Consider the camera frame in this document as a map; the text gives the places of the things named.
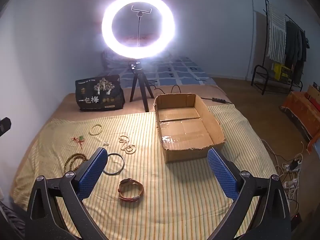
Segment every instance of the hanging towel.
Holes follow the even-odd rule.
[[[285,14],[268,2],[269,49],[267,57],[275,62],[284,63],[286,42]]]

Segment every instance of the metal screw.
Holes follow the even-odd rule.
[[[273,174],[271,177],[272,177],[272,179],[274,179],[274,180],[277,180],[277,181],[279,180],[279,176],[276,175],[276,174]]]
[[[37,181],[41,181],[41,180],[43,180],[43,179],[44,179],[44,176],[43,176],[43,175],[40,175],[40,176],[37,177],[36,180],[37,180]]]
[[[250,172],[248,172],[248,171],[241,171],[241,175],[244,176],[244,177],[246,177],[246,178],[248,178],[248,177],[250,177]]]
[[[68,171],[68,172],[66,173],[66,177],[67,177],[67,178],[71,178],[74,174],[75,174],[75,173],[74,173],[73,171]]]

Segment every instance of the striped bed sheet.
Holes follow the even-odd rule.
[[[256,177],[269,178],[276,173],[273,163],[248,120],[234,105],[210,106],[220,121],[226,144],[224,156],[240,170]],[[88,130],[95,124],[103,126],[98,136]],[[121,151],[120,135],[130,137],[137,146],[133,155]],[[117,176],[102,174],[84,205],[109,239],[206,239],[220,223],[232,200],[226,198],[207,159],[164,163],[156,131],[154,112],[103,117],[85,121],[53,119],[41,131],[28,160],[16,177],[13,200],[27,209],[35,178],[63,175],[65,160],[81,151],[72,137],[84,135],[82,153],[89,158],[103,142],[110,144],[108,152],[118,152],[125,158],[125,168]],[[121,167],[121,160],[110,158],[107,171]],[[134,178],[144,185],[143,198],[136,203],[118,199],[117,188],[124,178]],[[134,194],[130,188],[127,194]],[[258,199],[254,198],[238,235],[246,231]],[[58,198],[62,215],[71,233],[78,235],[62,199]]]

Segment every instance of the black metal rack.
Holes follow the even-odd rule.
[[[273,78],[272,76],[270,76],[269,74],[269,70],[267,68],[264,67],[264,63],[265,63],[265,59],[266,59],[266,52],[267,52],[267,44],[268,44],[268,0],[264,0],[265,1],[265,5],[266,5],[266,10],[264,10],[264,12],[266,13],[267,16],[267,25],[266,25],[266,44],[265,44],[265,48],[264,48],[264,54],[263,54],[263,61],[262,61],[262,65],[256,65],[254,67],[253,70],[253,76],[252,76],[252,80],[251,80],[251,85],[255,85],[258,89],[262,90],[262,95],[264,95],[264,92],[273,92],[273,93],[283,93],[283,94],[288,94],[292,91],[292,87],[297,87],[300,88],[300,91],[302,90],[303,84],[302,81],[300,81],[299,85],[293,82],[293,79],[291,80],[291,82],[283,82],[283,81],[279,81],[275,78]],[[286,15],[293,23],[295,23],[294,20],[292,20],[288,15]],[[265,70],[266,73],[262,73],[262,72],[257,72],[257,68],[260,67],[263,70]],[[261,76],[265,82],[264,83],[254,83],[254,78],[255,75],[258,74],[259,76]],[[281,87],[281,86],[273,86],[273,85],[268,85],[268,81],[273,81],[273,82],[278,82],[284,85],[290,85],[290,88],[287,89],[285,87]]]

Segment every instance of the tripod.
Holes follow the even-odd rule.
[[[155,98],[155,97],[153,96],[153,93],[152,93],[152,91],[151,91],[149,82],[148,82],[147,77],[146,77],[145,73],[143,72],[142,68],[141,68],[141,67],[138,67],[138,68],[135,69],[135,71],[136,71],[136,72],[135,72],[135,74],[134,74],[133,82],[132,82],[130,102],[132,102],[133,95],[134,95],[134,90],[135,90],[136,84],[137,84],[137,80],[139,80],[139,86],[140,86],[140,91],[141,91],[141,96],[142,96],[142,101],[143,101],[144,110],[145,110],[146,112],[149,112],[149,105],[148,105],[147,93],[146,93],[146,88],[145,88],[145,86],[147,87],[148,92],[149,92],[151,98]]]
[[[137,12],[137,16],[138,16],[138,40],[137,40],[137,47],[140,46],[140,20],[141,17],[143,16],[144,13],[150,14],[152,9],[150,9],[150,12],[148,11],[142,11],[142,10],[137,10],[133,8],[133,5],[131,7],[131,10],[134,12]],[[140,91],[141,91],[141,96],[142,96],[142,101],[143,101],[143,106],[144,106],[144,110],[146,112],[149,112],[149,105],[148,105],[148,100],[147,100],[147,93],[146,93],[146,88],[148,89],[148,92],[151,96],[151,98],[155,98],[153,96],[153,93],[151,91],[149,82],[147,80],[147,77],[145,75],[145,73],[142,70],[140,62],[137,62],[136,65],[131,65],[131,68],[135,70],[135,74],[133,77],[133,82],[132,82],[132,88],[131,88],[131,96],[130,96],[130,102],[132,102],[133,99],[133,95],[134,95],[134,90],[136,88],[136,84],[137,84],[137,80],[139,81],[139,86],[140,86]]]

